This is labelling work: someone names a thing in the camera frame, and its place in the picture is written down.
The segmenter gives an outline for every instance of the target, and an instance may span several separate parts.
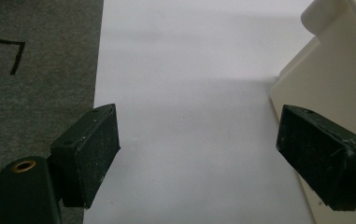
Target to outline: white plastic object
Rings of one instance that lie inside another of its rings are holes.
[[[315,0],[302,23],[314,38],[271,90],[278,117],[283,105],[298,105],[356,133],[356,0]],[[318,224],[356,223],[356,211],[332,211],[302,183]]]

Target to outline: handwritten mark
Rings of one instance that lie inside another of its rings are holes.
[[[15,73],[17,72],[18,66],[20,65],[20,61],[21,61],[21,57],[22,57],[22,54],[23,54],[23,50],[25,49],[25,42],[10,41],[10,40],[0,39],[0,44],[19,45],[20,46],[20,49],[18,50],[18,54],[15,56],[14,66],[12,66],[11,72],[9,73],[10,75],[15,76]]]

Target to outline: white surface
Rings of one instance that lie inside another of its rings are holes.
[[[105,1],[95,105],[121,151],[85,223],[311,223],[269,91],[310,1]]]
[[[316,0],[302,20],[315,37],[272,90],[278,116],[283,105],[298,105],[356,133],[356,0]],[[304,180],[303,186],[318,224],[356,223],[356,211],[335,212]]]

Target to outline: gray fabric surface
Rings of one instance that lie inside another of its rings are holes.
[[[0,170],[49,145],[93,107],[103,1],[0,0]],[[63,211],[82,222],[81,209]]]

